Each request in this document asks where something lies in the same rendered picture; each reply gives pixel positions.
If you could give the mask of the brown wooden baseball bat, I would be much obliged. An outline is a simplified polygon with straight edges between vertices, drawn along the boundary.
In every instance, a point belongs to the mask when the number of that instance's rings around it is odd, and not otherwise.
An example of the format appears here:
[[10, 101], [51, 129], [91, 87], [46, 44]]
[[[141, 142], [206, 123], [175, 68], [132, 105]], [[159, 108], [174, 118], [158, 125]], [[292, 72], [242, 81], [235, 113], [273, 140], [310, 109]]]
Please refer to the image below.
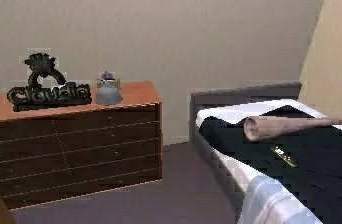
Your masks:
[[342, 119], [339, 118], [253, 116], [245, 119], [243, 123], [243, 132], [250, 141], [260, 141], [304, 129], [341, 124]]

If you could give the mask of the pale blue striped cloth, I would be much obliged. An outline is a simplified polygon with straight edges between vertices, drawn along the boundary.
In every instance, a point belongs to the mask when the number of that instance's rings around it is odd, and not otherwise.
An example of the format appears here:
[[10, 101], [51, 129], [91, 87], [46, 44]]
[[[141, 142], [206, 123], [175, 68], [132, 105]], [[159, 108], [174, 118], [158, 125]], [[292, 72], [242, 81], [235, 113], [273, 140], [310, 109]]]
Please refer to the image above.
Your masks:
[[259, 175], [245, 193], [237, 224], [323, 224], [279, 181]]

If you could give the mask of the grey bed with dark blanket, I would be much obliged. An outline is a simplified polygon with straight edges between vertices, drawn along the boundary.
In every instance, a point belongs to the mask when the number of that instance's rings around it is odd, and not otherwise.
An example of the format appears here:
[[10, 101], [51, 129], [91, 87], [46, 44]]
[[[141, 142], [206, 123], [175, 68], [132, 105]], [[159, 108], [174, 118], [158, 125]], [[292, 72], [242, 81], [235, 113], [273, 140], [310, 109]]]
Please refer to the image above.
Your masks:
[[[243, 132], [245, 119], [253, 116], [327, 117], [299, 102], [300, 89], [295, 82], [191, 96], [191, 138], [218, 170], [239, 218], [248, 185], [265, 175], [279, 181], [323, 224], [342, 224], [342, 124], [260, 141], [250, 141]], [[275, 145], [298, 166], [278, 158], [271, 150]]]

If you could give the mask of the grey bell-shaped vase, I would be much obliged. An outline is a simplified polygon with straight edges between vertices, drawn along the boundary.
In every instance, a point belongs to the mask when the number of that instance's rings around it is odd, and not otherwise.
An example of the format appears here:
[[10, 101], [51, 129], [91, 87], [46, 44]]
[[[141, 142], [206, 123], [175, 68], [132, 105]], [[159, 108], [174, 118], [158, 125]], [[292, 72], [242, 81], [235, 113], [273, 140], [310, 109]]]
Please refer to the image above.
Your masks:
[[96, 103], [99, 105], [115, 105], [123, 98], [120, 93], [120, 80], [112, 72], [104, 72], [97, 80]]

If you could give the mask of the black remote control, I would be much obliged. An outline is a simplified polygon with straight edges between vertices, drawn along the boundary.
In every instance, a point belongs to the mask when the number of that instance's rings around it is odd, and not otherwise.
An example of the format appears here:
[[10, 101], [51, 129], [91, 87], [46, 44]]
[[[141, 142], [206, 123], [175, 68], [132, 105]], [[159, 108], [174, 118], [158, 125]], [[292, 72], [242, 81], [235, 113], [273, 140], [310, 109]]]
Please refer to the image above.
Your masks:
[[288, 166], [290, 167], [297, 167], [297, 162], [291, 158], [284, 150], [283, 147], [280, 145], [275, 145], [271, 148], [271, 150], [276, 154], [278, 158], [283, 160]]

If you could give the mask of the brown wooden chest of drawers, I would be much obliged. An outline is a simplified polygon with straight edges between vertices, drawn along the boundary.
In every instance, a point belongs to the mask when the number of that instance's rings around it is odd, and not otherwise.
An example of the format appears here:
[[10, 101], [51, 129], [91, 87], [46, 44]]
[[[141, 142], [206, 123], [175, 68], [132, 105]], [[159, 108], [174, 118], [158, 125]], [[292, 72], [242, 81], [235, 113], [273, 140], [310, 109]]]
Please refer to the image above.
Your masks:
[[0, 94], [0, 196], [11, 210], [162, 178], [161, 99], [149, 81], [123, 100], [15, 112]]

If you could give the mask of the dark lettered statue ornament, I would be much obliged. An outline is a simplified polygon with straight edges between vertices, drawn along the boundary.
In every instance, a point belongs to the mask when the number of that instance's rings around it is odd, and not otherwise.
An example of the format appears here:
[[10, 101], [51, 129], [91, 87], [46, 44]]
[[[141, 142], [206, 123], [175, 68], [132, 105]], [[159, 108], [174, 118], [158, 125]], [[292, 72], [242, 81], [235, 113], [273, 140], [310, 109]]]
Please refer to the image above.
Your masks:
[[[87, 105], [92, 102], [90, 86], [67, 82], [65, 76], [55, 68], [55, 60], [47, 53], [34, 53], [24, 61], [31, 70], [28, 85], [13, 87], [7, 93], [14, 112]], [[44, 88], [38, 82], [39, 77], [48, 76], [53, 77], [58, 86]]]

